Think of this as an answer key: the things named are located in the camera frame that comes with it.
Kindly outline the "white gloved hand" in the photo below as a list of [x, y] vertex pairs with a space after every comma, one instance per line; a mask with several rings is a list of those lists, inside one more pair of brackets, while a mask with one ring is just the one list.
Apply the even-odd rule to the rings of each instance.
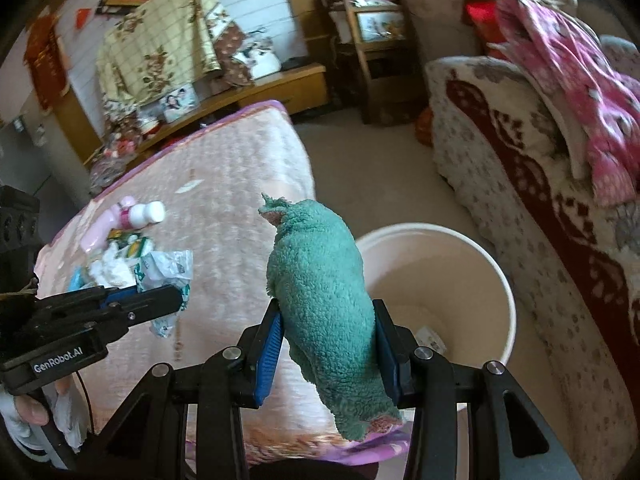
[[[68, 376], [48, 385], [44, 392], [56, 428], [78, 453], [86, 440], [90, 420], [87, 403], [76, 382]], [[51, 459], [35, 430], [50, 420], [43, 403], [30, 396], [14, 396], [1, 386], [1, 416], [13, 443], [26, 457], [37, 463]]]

